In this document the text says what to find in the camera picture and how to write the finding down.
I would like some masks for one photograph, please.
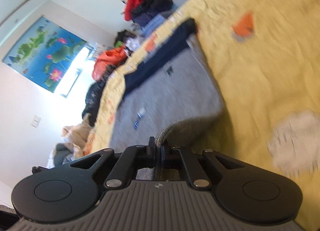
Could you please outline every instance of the orange triangle print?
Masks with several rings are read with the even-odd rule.
[[[236,25],[232,26],[236,35],[240,37],[248,37],[253,35],[253,17],[252,13],[246,13],[241,17]]]

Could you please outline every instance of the bed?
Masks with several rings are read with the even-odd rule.
[[[215,149],[279,174],[267,143],[273,128],[292,112],[320,113],[320,0],[190,0],[152,38],[164,41],[193,17],[198,39],[227,110],[192,148]],[[86,153],[107,148],[125,84],[146,56],[139,48],[107,83]],[[302,189],[297,222],[320,227],[320,172],[290,176]]]

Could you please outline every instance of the orange bag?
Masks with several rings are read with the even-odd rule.
[[[102,52],[94,64],[92,78],[98,81],[108,65],[117,66],[126,56],[124,46]]]

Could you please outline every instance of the ribbed gray panel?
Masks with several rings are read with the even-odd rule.
[[[108,191],[87,215],[68,223],[42,225],[21,219],[11,231],[302,231],[293,221],[269,227],[240,222],[226,214],[209,192],[186,182],[134,180]]]

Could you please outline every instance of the green item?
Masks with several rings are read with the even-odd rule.
[[[124,45],[124,43],[123,43],[122,41],[119,41],[119,40],[118,40],[118,41],[116,42],[116,44],[115,44],[114,47],[115,47],[115,48],[119,48],[119,47],[122,47],[123,45]]]

